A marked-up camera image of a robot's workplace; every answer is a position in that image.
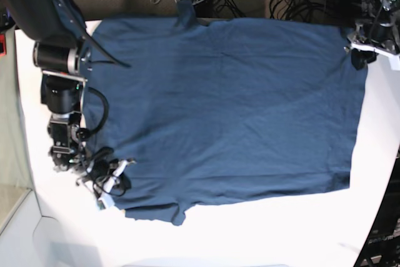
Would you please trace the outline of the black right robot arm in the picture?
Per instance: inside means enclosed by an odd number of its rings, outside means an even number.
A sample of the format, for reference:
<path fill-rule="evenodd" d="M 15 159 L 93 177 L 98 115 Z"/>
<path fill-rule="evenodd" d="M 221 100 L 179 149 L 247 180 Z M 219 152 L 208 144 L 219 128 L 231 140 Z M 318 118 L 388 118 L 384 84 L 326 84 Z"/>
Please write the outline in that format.
<path fill-rule="evenodd" d="M 105 126 L 109 103 L 87 85 L 84 69 L 93 66 L 92 50 L 103 63 L 119 64 L 86 31 L 84 18 L 73 0 L 1 0 L 11 19 L 34 41 L 32 59 L 42 72 L 41 102 L 51 113 L 49 154 L 61 171 L 80 173 L 78 184 L 91 182 L 97 200 L 122 196 L 129 183 L 124 170 L 131 159 L 114 159 L 113 149 L 92 152 L 87 142 Z"/>

